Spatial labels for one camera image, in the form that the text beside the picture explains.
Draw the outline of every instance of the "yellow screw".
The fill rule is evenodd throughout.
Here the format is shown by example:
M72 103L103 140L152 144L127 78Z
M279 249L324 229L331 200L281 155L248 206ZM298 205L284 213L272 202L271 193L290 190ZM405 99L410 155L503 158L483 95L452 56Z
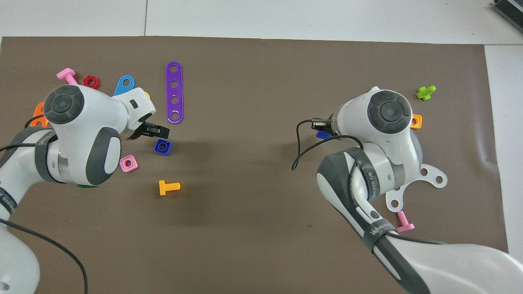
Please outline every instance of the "yellow screw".
M166 191L176 191L180 190L180 183L170 183L166 184L164 180L158 181L160 185L160 195L165 196Z

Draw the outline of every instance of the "red toy nut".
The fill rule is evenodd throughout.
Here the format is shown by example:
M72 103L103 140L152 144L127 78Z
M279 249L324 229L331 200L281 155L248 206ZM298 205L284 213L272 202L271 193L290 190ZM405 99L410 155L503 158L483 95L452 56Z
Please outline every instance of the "red toy nut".
M97 89L100 86L100 79L93 75L88 75L84 79L84 86Z

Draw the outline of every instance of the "white tile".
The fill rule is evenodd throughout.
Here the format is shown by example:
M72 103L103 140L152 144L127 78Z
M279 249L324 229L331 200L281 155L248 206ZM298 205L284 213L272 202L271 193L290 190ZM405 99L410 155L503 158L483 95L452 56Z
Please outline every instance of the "white tile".
M0 1L0 36L142 36L146 0Z
M509 253L523 262L523 46L485 46Z
M147 36L523 44L491 0L149 0Z

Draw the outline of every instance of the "pink bolt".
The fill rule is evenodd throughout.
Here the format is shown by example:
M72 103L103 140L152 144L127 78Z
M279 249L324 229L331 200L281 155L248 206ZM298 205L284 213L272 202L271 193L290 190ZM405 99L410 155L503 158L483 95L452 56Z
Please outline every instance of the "pink bolt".
M70 85L78 85L73 75L76 73L69 67L56 74L56 77L62 81L67 81Z
M398 211L397 216L400 218L400 222L401 222L401 227L398 227L396 229L398 233L412 230L414 228L413 224L408 223L407 217L405 216L405 213L403 212L403 210Z

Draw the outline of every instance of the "purple toy plate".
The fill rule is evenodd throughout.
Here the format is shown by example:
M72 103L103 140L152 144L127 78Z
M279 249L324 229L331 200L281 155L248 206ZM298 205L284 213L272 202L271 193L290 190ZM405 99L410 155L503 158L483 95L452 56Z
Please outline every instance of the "purple toy plate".
M167 120L180 123L184 119L184 82L179 62L171 61L165 67L165 94Z

